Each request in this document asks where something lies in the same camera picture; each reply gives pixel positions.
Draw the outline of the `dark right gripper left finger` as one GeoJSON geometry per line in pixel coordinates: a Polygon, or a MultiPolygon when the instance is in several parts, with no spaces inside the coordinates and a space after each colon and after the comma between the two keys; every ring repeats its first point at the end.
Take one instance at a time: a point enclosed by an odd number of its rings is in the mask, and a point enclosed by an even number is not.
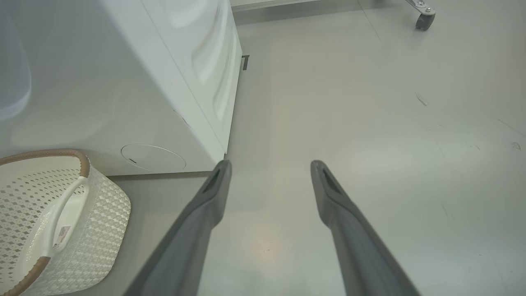
{"type": "Polygon", "coordinates": [[[231,176],[231,162],[221,160],[124,296],[197,296],[212,229],[225,213],[231,176]]]}

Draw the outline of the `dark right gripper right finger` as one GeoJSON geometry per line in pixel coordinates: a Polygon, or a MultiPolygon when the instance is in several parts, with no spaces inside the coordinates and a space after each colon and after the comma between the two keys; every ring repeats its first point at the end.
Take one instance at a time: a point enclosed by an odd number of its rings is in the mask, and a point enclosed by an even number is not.
{"type": "Polygon", "coordinates": [[[331,230],[347,296],[421,296],[329,167],[310,164],[321,221],[331,230]]]}

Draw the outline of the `cream perforated laundry basket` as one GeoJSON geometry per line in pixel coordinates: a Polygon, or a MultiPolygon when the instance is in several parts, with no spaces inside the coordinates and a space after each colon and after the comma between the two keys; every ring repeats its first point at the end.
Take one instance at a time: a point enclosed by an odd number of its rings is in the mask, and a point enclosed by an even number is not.
{"type": "Polygon", "coordinates": [[[50,149],[0,159],[0,296],[86,290],[111,271],[131,202],[80,150],[50,149]],[[60,249],[53,243],[71,225],[60,249]]]}

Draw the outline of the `paper basket product sticker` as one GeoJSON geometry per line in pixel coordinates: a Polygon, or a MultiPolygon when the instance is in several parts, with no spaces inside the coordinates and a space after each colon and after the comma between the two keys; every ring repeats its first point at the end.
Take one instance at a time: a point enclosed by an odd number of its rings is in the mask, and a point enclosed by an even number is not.
{"type": "Polygon", "coordinates": [[[60,249],[65,241],[69,238],[69,231],[71,230],[71,225],[63,225],[60,227],[58,235],[53,243],[53,249],[60,249]]]}

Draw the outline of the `white front-load washing machine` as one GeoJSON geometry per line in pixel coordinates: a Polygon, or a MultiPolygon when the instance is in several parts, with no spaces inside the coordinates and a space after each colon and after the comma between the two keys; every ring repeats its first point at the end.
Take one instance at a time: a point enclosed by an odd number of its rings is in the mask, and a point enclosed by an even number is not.
{"type": "Polygon", "coordinates": [[[211,171],[241,65],[229,0],[0,0],[0,157],[75,149],[106,176],[157,174],[122,157],[141,143],[211,171]]]}

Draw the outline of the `round white filter cover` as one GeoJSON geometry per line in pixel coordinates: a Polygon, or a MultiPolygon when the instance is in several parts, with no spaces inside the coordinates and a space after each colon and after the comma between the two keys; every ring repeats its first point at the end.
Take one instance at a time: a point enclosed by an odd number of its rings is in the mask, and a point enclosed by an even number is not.
{"type": "Polygon", "coordinates": [[[134,143],[122,147],[121,154],[132,165],[153,173],[176,173],[186,167],[178,154],[158,146],[134,143]]]}

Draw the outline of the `metal caster leg black wheel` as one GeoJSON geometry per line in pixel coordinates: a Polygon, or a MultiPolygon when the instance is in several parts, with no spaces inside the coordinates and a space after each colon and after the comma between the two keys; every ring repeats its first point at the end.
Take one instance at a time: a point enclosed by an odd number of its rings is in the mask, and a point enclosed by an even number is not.
{"type": "Polygon", "coordinates": [[[424,0],[405,0],[409,5],[419,11],[420,16],[415,23],[416,30],[427,31],[434,22],[436,12],[424,0]]]}

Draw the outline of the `white mobile partition panel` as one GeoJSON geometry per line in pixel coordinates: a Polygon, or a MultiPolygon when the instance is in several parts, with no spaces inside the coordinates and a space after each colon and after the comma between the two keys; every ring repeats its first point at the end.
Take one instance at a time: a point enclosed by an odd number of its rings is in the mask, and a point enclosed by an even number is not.
{"type": "Polygon", "coordinates": [[[233,12],[319,0],[229,0],[233,12]]]}

